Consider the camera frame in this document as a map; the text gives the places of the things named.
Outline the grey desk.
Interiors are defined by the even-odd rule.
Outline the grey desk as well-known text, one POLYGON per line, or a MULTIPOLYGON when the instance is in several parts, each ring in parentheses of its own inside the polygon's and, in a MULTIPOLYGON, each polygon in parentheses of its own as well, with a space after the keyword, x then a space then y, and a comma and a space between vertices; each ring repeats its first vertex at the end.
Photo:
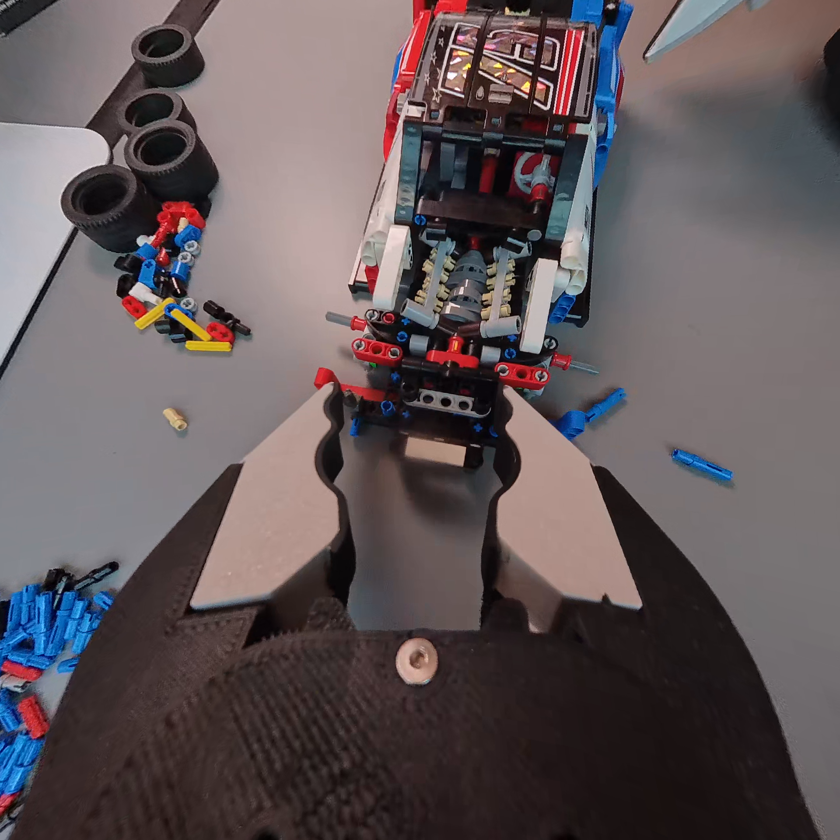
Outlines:
MULTIPOLYGON (((822 834, 838 838, 838 134, 816 72, 838 2, 738 7, 652 64, 673 2, 636 2, 597 203, 591 319, 556 417, 615 387, 579 438, 697 567, 764 680, 822 834), (682 448, 733 471, 674 463, 682 448)), ((2 378, 2 589, 120 562, 124 584, 216 477, 364 369, 324 313, 382 166, 410 2, 220 2, 183 93, 220 183, 192 288, 254 332, 230 354, 138 331, 113 256, 66 253, 2 378), (163 417, 180 411, 178 434, 163 417)))

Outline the toy brick race car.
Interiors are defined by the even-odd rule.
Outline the toy brick race car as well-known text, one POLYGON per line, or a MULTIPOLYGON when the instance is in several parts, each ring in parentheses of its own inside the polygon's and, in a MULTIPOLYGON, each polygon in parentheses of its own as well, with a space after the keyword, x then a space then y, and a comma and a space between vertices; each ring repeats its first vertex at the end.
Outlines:
POLYGON ((597 370, 550 326, 586 324, 597 189, 616 129, 629 2, 413 2, 384 164, 349 282, 372 386, 341 384, 350 434, 380 425, 496 443, 501 387, 597 370))

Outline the pile of blue red pins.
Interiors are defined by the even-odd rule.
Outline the pile of blue red pins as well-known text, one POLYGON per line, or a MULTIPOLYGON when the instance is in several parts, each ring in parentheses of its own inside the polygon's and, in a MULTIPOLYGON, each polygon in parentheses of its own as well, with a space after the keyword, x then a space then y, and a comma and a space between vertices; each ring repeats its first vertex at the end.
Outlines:
POLYGON ((69 676, 113 604, 104 584, 111 560, 83 574, 64 566, 1 604, 1 826, 14 825, 35 777, 50 728, 36 687, 50 671, 69 676))

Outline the white book stand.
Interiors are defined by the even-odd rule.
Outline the white book stand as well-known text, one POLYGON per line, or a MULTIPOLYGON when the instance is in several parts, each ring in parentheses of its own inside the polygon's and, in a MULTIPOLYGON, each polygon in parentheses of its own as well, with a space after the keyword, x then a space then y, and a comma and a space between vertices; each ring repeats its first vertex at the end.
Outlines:
POLYGON ((1 123, 2 371, 70 243, 65 186, 111 158, 109 143, 90 129, 1 123))

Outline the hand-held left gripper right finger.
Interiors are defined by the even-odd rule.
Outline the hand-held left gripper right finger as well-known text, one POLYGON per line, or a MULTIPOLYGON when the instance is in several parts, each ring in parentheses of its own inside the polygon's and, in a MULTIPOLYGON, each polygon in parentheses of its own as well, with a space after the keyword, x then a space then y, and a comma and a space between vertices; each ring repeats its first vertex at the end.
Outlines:
POLYGON ((490 500, 481 551, 484 609, 498 598, 528 615, 563 602, 643 604, 590 460, 512 387, 499 390, 490 500))

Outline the blue brick connector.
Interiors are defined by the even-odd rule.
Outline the blue brick connector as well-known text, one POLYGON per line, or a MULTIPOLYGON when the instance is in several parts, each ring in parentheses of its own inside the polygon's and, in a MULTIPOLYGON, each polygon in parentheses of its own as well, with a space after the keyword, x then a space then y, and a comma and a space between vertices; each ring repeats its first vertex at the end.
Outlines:
POLYGON ((579 437, 594 420, 608 414, 619 406, 627 397, 623 388, 616 388, 600 402, 594 403, 588 410, 570 410, 560 418, 550 422, 567 440, 579 437))

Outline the pile of small loose bricks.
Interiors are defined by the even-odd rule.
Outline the pile of small loose bricks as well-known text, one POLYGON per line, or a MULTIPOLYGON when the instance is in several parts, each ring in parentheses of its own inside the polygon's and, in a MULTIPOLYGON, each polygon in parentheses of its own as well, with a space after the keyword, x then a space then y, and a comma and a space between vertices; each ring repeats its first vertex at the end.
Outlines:
POLYGON ((138 236, 134 251, 114 261, 116 292, 137 330, 153 329, 186 351, 225 354, 253 332, 227 308, 190 292, 211 208, 209 198, 164 202, 154 233, 138 236))

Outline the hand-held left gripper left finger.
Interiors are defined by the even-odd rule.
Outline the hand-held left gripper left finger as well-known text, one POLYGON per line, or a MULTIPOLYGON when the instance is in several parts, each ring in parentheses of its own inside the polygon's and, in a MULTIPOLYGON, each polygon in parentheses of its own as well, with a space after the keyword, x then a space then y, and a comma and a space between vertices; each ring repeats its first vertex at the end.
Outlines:
POLYGON ((244 459, 190 606, 267 604, 305 613, 313 600, 347 604, 355 549, 343 467, 343 393, 320 387, 244 459))

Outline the long blue brick pin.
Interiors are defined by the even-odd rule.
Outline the long blue brick pin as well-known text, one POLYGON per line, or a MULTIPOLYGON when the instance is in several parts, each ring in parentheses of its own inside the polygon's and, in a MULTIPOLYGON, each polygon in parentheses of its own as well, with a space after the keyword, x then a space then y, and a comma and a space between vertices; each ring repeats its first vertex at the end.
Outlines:
POLYGON ((679 466, 690 469, 712 480, 722 483, 730 483, 733 480, 733 471, 731 469, 718 465, 682 448, 674 448, 670 453, 670 457, 679 466))

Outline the black rubber toy tyre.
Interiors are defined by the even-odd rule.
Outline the black rubber toy tyre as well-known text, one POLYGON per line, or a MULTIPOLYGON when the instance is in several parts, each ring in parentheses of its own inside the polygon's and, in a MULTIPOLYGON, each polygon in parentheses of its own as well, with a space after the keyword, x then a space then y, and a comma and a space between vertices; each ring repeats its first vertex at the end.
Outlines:
POLYGON ((198 78, 205 67, 192 34, 178 24, 161 24, 139 33, 131 45, 134 62, 153 88, 178 88, 198 78))
POLYGON ((194 128, 168 119, 150 123, 125 144, 127 166, 161 202, 196 203, 215 188, 218 171, 194 128))
POLYGON ((161 210, 160 202, 138 177, 116 164, 78 174, 66 185, 60 205, 77 230, 118 254, 135 250, 138 236, 155 231, 161 210))
POLYGON ((196 128, 196 121, 182 96, 168 88, 136 91, 117 107, 119 129, 127 136, 143 127, 165 120, 174 120, 196 128))

